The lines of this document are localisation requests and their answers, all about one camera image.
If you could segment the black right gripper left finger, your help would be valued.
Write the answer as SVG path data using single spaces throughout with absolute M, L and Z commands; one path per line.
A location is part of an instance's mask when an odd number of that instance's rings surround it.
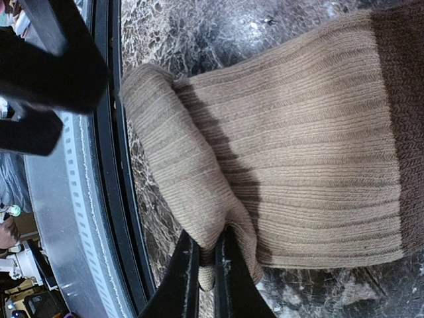
M 139 317 L 197 317 L 198 273 L 199 246 L 182 231 L 164 278 Z

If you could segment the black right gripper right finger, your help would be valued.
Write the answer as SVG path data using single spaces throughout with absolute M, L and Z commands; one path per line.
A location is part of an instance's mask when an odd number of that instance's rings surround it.
M 274 317 L 257 290 L 238 246 L 227 227 L 215 247 L 214 303 L 216 317 Z

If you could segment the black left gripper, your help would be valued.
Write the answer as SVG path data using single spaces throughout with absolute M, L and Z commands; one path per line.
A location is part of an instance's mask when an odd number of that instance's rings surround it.
M 43 47 L 1 32 L 1 96 L 18 121 L 1 121 L 1 149 L 49 155 L 62 134 L 57 111 L 90 114 L 109 70 L 73 1 L 23 1 Z

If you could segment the tan brown sock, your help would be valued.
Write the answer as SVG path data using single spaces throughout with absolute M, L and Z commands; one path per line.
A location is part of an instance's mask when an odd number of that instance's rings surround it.
M 423 2 L 343 15 L 234 66 L 144 64 L 121 101 L 214 285 L 226 227 L 263 267 L 347 268 L 423 248 Z

